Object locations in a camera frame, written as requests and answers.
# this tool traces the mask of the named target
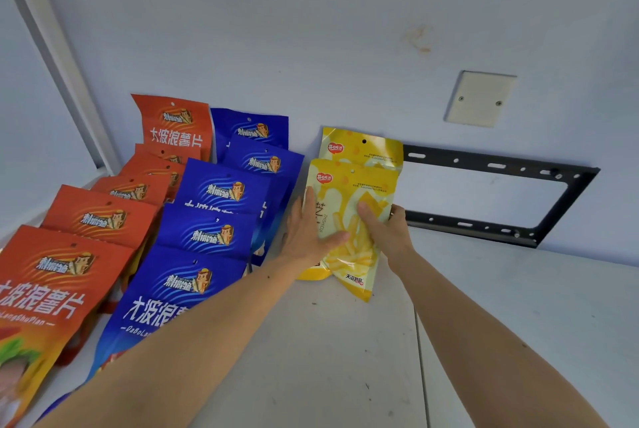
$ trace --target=brown stain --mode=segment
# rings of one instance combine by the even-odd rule
[[[427,46],[426,43],[426,35],[430,30],[430,27],[427,25],[421,25],[417,28],[409,29],[402,35],[402,41],[411,45],[420,54],[427,55],[431,52],[431,47]]]

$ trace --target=square outlet cover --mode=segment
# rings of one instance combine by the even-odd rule
[[[465,125],[494,127],[517,77],[462,71],[444,119]]]

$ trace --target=black metal bracket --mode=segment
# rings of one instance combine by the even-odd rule
[[[550,208],[539,225],[534,228],[488,223],[470,218],[454,218],[426,212],[406,212],[406,221],[411,226],[474,236],[502,243],[512,243],[530,248],[537,248],[539,243],[553,229],[564,213],[568,211],[568,208],[579,198],[579,195],[601,170],[598,167],[573,166],[515,157],[411,146],[409,144],[404,145],[404,162],[456,167],[471,171],[566,183],[566,190],[554,206]]]

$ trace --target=person's left arm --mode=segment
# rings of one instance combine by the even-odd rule
[[[244,351],[286,289],[344,243],[346,232],[319,239],[315,195],[308,188],[288,219],[281,254],[173,319],[71,394],[36,428],[185,427]]]

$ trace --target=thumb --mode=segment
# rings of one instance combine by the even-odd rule
[[[322,238],[320,240],[322,246],[326,249],[327,252],[330,252],[334,248],[343,245],[347,242],[350,234],[348,231],[337,231],[326,238]]]
[[[371,211],[371,208],[363,201],[357,203],[357,214],[360,215],[368,231],[371,233],[373,239],[375,239],[379,234],[379,229],[383,228],[384,223],[377,219],[377,216]]]

